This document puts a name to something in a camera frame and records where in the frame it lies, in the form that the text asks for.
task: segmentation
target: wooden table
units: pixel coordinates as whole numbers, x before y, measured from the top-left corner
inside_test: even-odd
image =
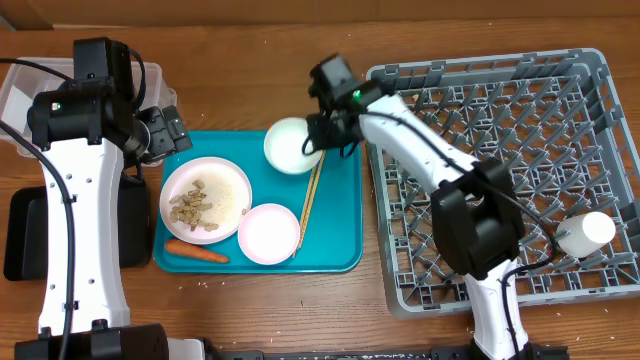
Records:
[[[375,64],[594,47],[607,57],[627,120],[640,138],[638,34],[640,18],[624,17],[4,32],[0,57],[70,57],[72,40],[107,35],[162,66],[189,129],[246,130],[315,112],[317,104],[307,96],[308,72],[334,52],[364,74]],[[7,69],[0,67],[0,76]],[[43,180],[40,166],[18,156],[12,145],[0,143],[0,154],[4,258],[11,196]],[[147,170],[153,198],[159,194],[161,171]],[[206,336],[223,350],[398,350],[468,343],[470,314],[407,321],[387,311],[367,161],[363,173],[365,247],[353,271],[171,275],[151,262],[122,271],[132,323],[160,322],[171,337]],[[0,279],[0,358],[12,358],[16,341],[36,337],[44,291],[44,281]],[[568,345],[574,359],[629,359],[640,351],[639,303],[628,299],[538,306],[521,313],[536,343]]]

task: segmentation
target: chopsticks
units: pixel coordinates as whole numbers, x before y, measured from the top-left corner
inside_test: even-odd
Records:
[[[304,199],[304,205],[302,207],[302,215],[300,216],[300,242],[298,248],[293,252],[293,257],[296,257],[296,253],[302,247],[304,241],[304,234],[307,232],[307,225],[309,225],[309,216],[311,216],[311,207],[313,206],[313,199],[316,197],[316,190],[318,189],[318,182],[320,181],[320,172],[322,172],[322,165],[324,164],[324,157],[327,152],[322,153],[320,162],[311,170],[311,177],[309,178],[309,186],[307,187],[307,194]]]

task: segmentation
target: carrot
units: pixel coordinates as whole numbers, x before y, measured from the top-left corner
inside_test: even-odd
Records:
[[[168,253],[174,255],[186,256],[194,259],[213,261],[223,264],[229,262],[229,258],[224,255],[216,254],[213,251],[203,249],[199,246],[192,245],[178,239],[169,239],[164,248]]]

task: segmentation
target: cable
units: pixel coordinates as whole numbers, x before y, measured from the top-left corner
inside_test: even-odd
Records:
[[[74,299],[73,299],[73,287],[74,287],[74,277],[75,277],[75,227],[73,223],[73,209],[71,208],[71,203],[73,202],[73,198],[69,195],[69,190],[67,189],[67,185],[62,180],[62,176],[53,164],[47,159],[38,149],[36,149],[31,143],[25,140],[20,134],[18,134],[11,126],[9,126],[4,121],[0,120],[0,128],[6,132],[9,136],[13,138],[16,142],[18,142],[22,147],[27,149],[33,156],[35,156],[38,161],[44,165],[44,167],[49,171],[53,179],[55,180],[58,188],[60,189],[60,193],[62,194],[62,199],[64,203],[64,211],[67,217],[67,299],[65,301],[65,316],[64,316],[64,330],[62,336],[62,344],[60,346],[60,355],[58,359],[64,360],[67,353],[67,348],[69,345],[69,334],[71,334],[71,323],[73,320],[73,310],[74,310]]]
[[[138,111],[140,110],[140,107],[144,102],[144,97],[147,94],[147,75],[144,69],[144,62],[142,61],[142,57],[140,56],[140,54],[138,54],[138,52],[133,50],[132,48],[129,48],[129,54],[131,54],[131,56],[133,56],[136,61],[138,61],[138,64],[140,64],[140,71],[142,72],[142,75],[140,77],[140,88],[138,89],[138,95],[136,96],[136,99],[132,105],[132,110]]]
[[[452,167],[453,169],[455,169],[456,171],[458,171],[459,173],[461,173],[463,175],[472,174],[472,173],[468,172],[467,170],[463,169],[462,167],[460,167],[460,165],[458,165],[455,161],[453,161],[453,159],[449,158],[444,152],[442,152],[442,150],[440,150],[437,146],[435,146],[435,144],[431,140],[429,140],[429,138],[427,138],[424,134],[422,134],[415,126],[413,126],[412,124],[408,123],[407,121],[405,121],[401,117],[394,116],[394,115],[387,114],[387,113],[374,112],[374,111],[366,111],[366,112],[359,113],[357,115],[379,116],[379,117],[383,117],[383,118],[387,118],[387,119],[396,121],[397,123],[406,126],[416,136],[418,136],[422,141],[424,141],[431,148],[431,150],[433,150],[433,152],[435,152],[442,160],[444,160],[444,162],[446,162],[447,165],[449,165],[450,167]],[[517,267],[517,268],[507,272],[504,275],[504,277],[502,278],[502,281],[501,281],[501,284],[502,284],[502,303],[503,303],[503,307],[504,307],[504,314],[505,314],[505,316],[507,318],[507,326],[508,326],[509,333],[511,334],[511,341],[513,342],[513,348],[514,348],[514,351],[515,351],[515,358],[519,359],[520,358],[520,349],[518,347],[518,340],[516,338],[516,332],[515,332],[515,329],[513,328],[513,322],[511,321],[511,315],[509,313],[509,304],[507,303],[507,287],[509,286],[508,285],[509,278],[511,276],[515,275],[515,274],[518,274],[518,273],[521,273],[521,272],[524,272],[524,271],[539,269],[539,268],[541,268],[543,266],[546,266],[546,265],[550,264],[553,261],[553,259],[556,257],[557,253],[558,253],[558,247],[557,247],[557,243],[556,243],[555,239],[553,238],[553,235],[549,232],[549,230],[544,225],[542,220],[538,217],[538,215],[536,215],[533,211],[531,211],[525,205],[520,203],[518,200],[512,198],[511,196],[509,196],[509,195],[505,194],[504,192],[500,191],[499,189],[493,187],[491,184],[488,184],[484,180],[476,177],[476,181],[485,190],[490,191],[490,192],[494,193],[495,195],[500,196],[501,198],[509,201],[511,204],[513,204],[514,206],[519,208],[523,213],[525,213],[528,217],[530,217],[542,229],[542,232],[545,234],[545,236],[549,239],[549,242],[551,243],[551,254],[546,259],[544,259],[542,261],[539,261],[537,263],[534,263],[534,264],[523,265],[523,266]]]
[[[0,64],[18,64],[18,65],[24,65],[24,66],[30,66],[32,68],[36,68],[38,70],[42,70],[44,72],[48,72],[51,75],[55,75],[63,80],[73,80],[70,77],[68,77],[67,75],[53,70],[51,68],[48,68],[46,66],[31,62],[31,61],[27,61],[27,60],[18,60],[18,59],[7,59],[7,58],[0,58]]]

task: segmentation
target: clear container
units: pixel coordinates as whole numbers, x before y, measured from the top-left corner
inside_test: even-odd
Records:
[[[65,75],[73,77],[73,59],[69,58],[20,58],[57,70]],[[158,64],[144,63],[147,93],[141,109],[152,106],[164,108],[178,104],[178,96],[173,89],[167,87],[162,78],[162,68]],[[137,62],[131,63],[133,83],[136,89],[140,86],[142,72]],[[0,90],[0,117],[11,125],[24,138],[31,141],[31,129],[27,125],[27,111],[33,99],[43,91],[56,90],[62,79],[42,70],[29,66],[11,65],[7,77]],[[18,154],[25,157],[33,157],[26,149],[16,143],[7,133],[0,130],[0,139],[16,145]]]

